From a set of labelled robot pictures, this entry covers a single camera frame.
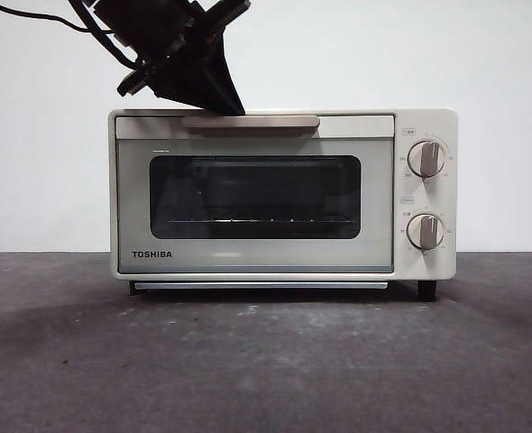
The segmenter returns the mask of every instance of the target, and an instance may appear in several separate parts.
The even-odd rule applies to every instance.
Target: white backdrop
[[[226,55],[251,109],[453,107],[459,248],[532,250],[532,0],[253,0]],[[91,36],[0,14],[0,251],[108,250],[107,115],[178,106],[118,97],[126,73]]]

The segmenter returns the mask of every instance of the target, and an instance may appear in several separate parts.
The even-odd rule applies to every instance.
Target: oven foot
[[[423,302],[434,302],[436,300],[436,281],[419,281],[418,299]]]
[[[143,290],[136,289],[136,281],[128,281],[128,286],[130,296],[137,296],[143,292]]]

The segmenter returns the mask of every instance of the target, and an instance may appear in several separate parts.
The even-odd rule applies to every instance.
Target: oven window
[[[160,239],[353,239],[361,229],[353,156],[159,156],[150,164]]]

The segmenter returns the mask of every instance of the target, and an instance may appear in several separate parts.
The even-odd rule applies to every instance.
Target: dark gray surface
[[[129,298],[105,254],[0,254],[0,432],[532,432],[532,253],[439,293]]]

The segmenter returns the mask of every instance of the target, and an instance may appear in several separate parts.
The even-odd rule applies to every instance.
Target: wire
[[[38,20],[57,21],[58,23],[62,23],[62,24],[67,25],[70,29],[73,29],[73,30],[75,30],[77,32],[91,33],[91,31],[89,29],[86,29],[84,27],[80,27],[78,25],[75,25],[74,23],[71,23],[68,20],[66,20],[66,19],[64,19],[64,18],[62,18],[60,16],[56,16],[56,15],[35,14],[35,13],[32,13],[32,12],[18,11],[16,9],[11,9],[11,8],[9,8],[7,6],[3,6],[3,5],[0,5],[0,11],[1,12],[5,12],[6,14],[22,16],[24,18],[34,18],[34,19],[38,19]],[[104,34],[112,34],[113,33],[111,30],[102,30],[102,29],[99,29],[99,30],[100,30],[100,32],[102,32]]]
[[[112,54],[114,57],[117,58],[117,60],[122,63],[125,67],[130,69],[138,69],[140,68],[141,64],[137,61],[131,61],[125,55],[120,51],[119,48],[117,48],[114,43],[108,38],[102,29],[98,27],[96,24],[96,21],[94,21],[94,18],[92,18],[92,15],[89,13],[88,9],[84,6],[82,3],[82,0],[68,0],[71,7],[74,8],[74,11],[76,11],[76,14],[78,14],[79,18],[82,20],[82,22],[86,25],[87,29],[92,33],[92,35],[97,39],[98,42],[100,42],[104,48],[106,48],[110,54]]]

